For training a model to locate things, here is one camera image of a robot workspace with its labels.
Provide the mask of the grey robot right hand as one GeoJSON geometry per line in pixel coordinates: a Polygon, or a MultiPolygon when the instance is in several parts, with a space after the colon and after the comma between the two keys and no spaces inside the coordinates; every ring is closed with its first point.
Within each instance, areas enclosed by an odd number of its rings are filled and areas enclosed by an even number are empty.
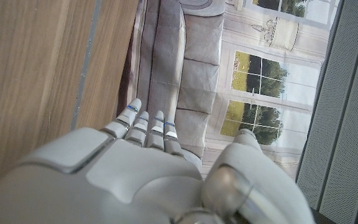
{"type": "Polygon", "coordinates": [[[0,180],[0,223],[313,223],[296,183],[242,129],[206,178],[171,116],[134,99],[103,129],[80,128],[0,180]]]}

